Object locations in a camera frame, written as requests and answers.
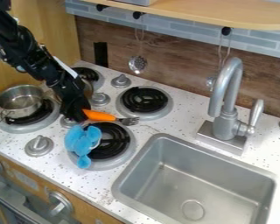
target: hook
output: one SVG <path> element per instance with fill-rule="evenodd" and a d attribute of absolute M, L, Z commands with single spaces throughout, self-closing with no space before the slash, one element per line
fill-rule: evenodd
<path fill-rule="evenodd" d="M 141 16 L 145 15 L 146 13 L 141 12 L 141 11 L 134 11 L 133 13 L 133 18 L 134 19 L 139 19 Z"/>
<path fill-rule="evenodd" d="M 221 30 L 223 36 L 228 36 L 232 31 L 232 28 L 224 26 Z"/>
<path fill-rule="evenodd" d="M 103 11 L 104 9 L 106 9 L 106 8 L 108 8 L 109 6 L 107 6 L 107 5 L 103 5 L 103 4 L 97 4 L 96 5 L 96 9 L 98 10 L 98 11 Z"/>

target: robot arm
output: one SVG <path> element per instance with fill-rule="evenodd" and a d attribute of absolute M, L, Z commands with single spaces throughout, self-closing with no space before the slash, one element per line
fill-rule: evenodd
<path fill-rule="evenodd" d="M 0 0 L 0 59 L 15 67 L 19 72 L 27 72 L 46 85 L 62 100 L 60 113 L 76 122 L 87 117 L 83 109 L 90 109 L 83 91 L 85 84 L 79 76 L 72 75 L 46 49 L 39 45 L 32 33 L 18 25 L 6 10 L 10 0 Z"/>

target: blue plush toy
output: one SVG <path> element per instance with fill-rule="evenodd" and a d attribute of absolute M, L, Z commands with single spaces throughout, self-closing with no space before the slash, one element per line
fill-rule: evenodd
<path fill-rule="evenodd" d="M 87 130 L 84 130 L 80 125 L 75 125 L 68 131 L 65 146 L 68 151 L 78 155 L 79 168 L 87 169 L 91 165 L 88 154 L 100 144 L 101 138 L 101 130 L 94 126 L 89 126 Z"/>

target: sink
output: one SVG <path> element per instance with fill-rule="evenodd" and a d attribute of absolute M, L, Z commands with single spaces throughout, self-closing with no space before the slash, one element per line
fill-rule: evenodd
<path fill-rule="evenodd" d="M 174 136 L 153 136 L 112 186 L 123 204 L 168 224 L 264 224 L 275 175 Z"/>

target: black burner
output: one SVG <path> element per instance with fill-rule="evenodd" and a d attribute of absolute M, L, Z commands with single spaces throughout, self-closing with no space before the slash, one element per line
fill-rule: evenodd
<path fill-rule="evenodd" d="M 128 149 L 130 135 L 123 127 L 112 122 L 96 122 L 91 125 L 99 128 L 102 133 L 100 145 L 88 154 L 91 159 L 112 158 Z"/>
<path fill-rule="evenodd" d="M 163 109 L 168 97 L 161 91 L 149 87 L 133 87 L 122 95 L 123 105 L 131 112 L 151 113 Z"/>
<path fill-rule="evenodd" d="M 79 76 L 87 81 L 98 81 L 100 76 L 98 73 L 88 67 L 73 67 L 73 70 L 79 74 Z"/>
<path fill-rule="evenodd" d="M 43 100 L 41 107 L 32 115 L 20 118 L 6 117 L 7 124 L 28 125 L 38 123 L 46 119 L 53 112 L 53 103 L 50 100 Z"/>

